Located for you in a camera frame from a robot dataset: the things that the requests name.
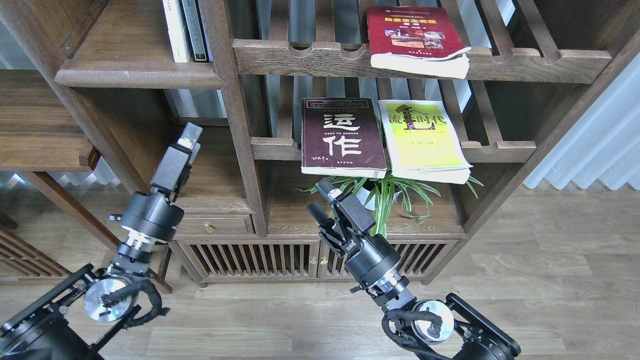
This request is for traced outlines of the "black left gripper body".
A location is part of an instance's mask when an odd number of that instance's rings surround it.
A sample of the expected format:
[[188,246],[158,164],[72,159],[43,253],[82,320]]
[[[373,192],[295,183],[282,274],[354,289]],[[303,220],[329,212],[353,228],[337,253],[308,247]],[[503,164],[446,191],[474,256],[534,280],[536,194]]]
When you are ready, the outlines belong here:
[[123,214],[110,214],[122,228],[169,242],[185,212],[173,205],[189,178],[191,150],[182,145],[167,148],[151,179],[151,193],[135,192]]

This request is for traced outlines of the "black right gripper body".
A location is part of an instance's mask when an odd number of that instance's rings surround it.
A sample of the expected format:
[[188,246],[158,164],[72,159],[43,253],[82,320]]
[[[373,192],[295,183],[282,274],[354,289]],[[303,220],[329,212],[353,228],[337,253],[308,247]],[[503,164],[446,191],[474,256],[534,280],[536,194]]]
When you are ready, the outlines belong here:
[[319,235],[354,277],[357,286],[350,292],[400,294],[402,276],[397,272],[400,255],[382,235],[370,235],[374,218],[353,194],[329,202],[334,212],[333,229]]

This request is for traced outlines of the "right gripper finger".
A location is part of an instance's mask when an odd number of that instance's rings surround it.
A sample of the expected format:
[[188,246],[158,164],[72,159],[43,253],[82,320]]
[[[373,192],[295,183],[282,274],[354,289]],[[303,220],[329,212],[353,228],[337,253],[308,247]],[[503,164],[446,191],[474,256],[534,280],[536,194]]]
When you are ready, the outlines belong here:
[[333,230],[333,219],[323,210],[317,202],[309,203],[306,207],[309,214],[314,218],[318,228],[322,231]]
[[334,187],[326,177],[315,183],[315,189],[327,202],[340,201],[343,198],[343,192]]

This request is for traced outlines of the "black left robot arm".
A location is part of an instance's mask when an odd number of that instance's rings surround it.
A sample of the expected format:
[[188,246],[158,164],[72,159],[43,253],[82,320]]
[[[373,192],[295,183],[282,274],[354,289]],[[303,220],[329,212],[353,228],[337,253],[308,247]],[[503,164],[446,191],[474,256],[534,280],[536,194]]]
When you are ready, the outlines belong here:
[[[123,214],[111,216],[128,237],[107,268],[83,266],[2,326],[0,347],[5,360],[100,360],[99,351],[120,330],[169,312],[153,284],[150,262],[153,251],[172,241],[185,215],[175,200],[201,148],[201,134],[200,126],[186,123],[151,178],[151,192],[136,192]],[[66,319],[79,299],[91,319],[113,323],[93,344],[81,338]]]

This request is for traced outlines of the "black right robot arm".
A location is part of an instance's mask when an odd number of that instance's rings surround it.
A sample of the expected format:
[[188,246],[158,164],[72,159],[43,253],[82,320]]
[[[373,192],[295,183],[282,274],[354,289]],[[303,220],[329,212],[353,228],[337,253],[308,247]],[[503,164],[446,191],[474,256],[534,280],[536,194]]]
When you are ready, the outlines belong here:
[[391,341],[421,360],[443,360],[432,345],[453,333],[462,339],[455,360],[513,360],[521,353],[518,342],[457,294],[448,294],[446,301],[413,296],[409,280],[397,271],[400,255],[382,235],[370,234],[375,220],[359,199],[327,178],[315,187],[334,212],[331,218],[318,203],[307,206],[320,237],[344,259],[357,282],[352,292],[365,291],[382,309],[382,330]]

